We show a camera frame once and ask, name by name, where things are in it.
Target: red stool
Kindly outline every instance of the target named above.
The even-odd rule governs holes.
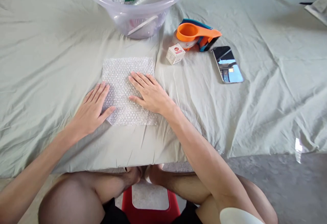
[[[132,187],[123,194],[122,211],[125,212],[131,224],[167,224],[171,223],[180,213],[176,195],[168,192],[169,207],[167,210],[137,209],[132,202]]]

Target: hand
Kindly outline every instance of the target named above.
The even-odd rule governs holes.
[[[114,106],[109,107],[101,114],[102,106],[109,92],[109,85],[105,82],[97,84],[84,98],[72,121],[65,127],[76,135],[78,140],[93,133],[104,120],[115,110]]]
[[[129,99],[141,105],[145,109],[166,116],[176,106],[173,100],[163,90],[160,84],[150,74],[144,76],[142,73],[131,72],[129,81],[141,93],[143,99],[130,96]]]

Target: clear plastic bucket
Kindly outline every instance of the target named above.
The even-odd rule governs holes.
[[[94,1],[106,9],[123,35],[143,39],[159,31],[170,6],[179,0],[162,0],[138,6],[115,3],[112,0]]]

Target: smartphone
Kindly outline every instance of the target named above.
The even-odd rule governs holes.
[[[240,83],[244,79],[229,46],[216,47],[211,50],[215,56],[221,79],[224,83]]]

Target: cardboard box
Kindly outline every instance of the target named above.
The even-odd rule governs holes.
[[[166,58],[168,59],[169,63],[173,65],[180,62],[184,57],[184,54],[184,49],[179,44],[176,44],[168,48]]]

